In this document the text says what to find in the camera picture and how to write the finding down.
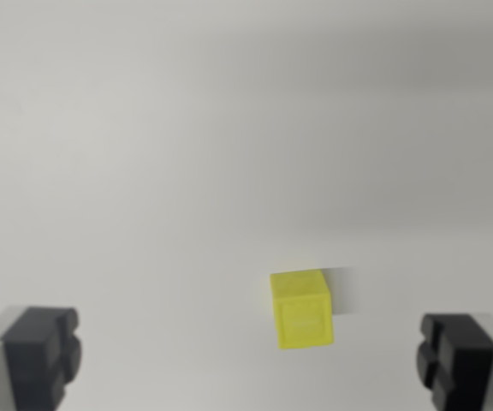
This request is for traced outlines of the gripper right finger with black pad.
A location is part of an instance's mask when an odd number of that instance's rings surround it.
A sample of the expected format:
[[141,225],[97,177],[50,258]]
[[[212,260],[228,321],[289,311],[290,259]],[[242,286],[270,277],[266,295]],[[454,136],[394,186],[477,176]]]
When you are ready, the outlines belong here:
[[493,410],[493,315],[427,313],[420,331],[416,368],[434,408]]

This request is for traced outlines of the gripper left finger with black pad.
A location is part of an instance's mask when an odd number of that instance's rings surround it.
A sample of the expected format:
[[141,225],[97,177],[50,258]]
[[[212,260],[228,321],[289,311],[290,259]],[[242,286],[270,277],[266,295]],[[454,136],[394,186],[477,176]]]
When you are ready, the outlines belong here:
[[79,370],[73,307],[11,306],[0,313],[0,410],[57,410]]

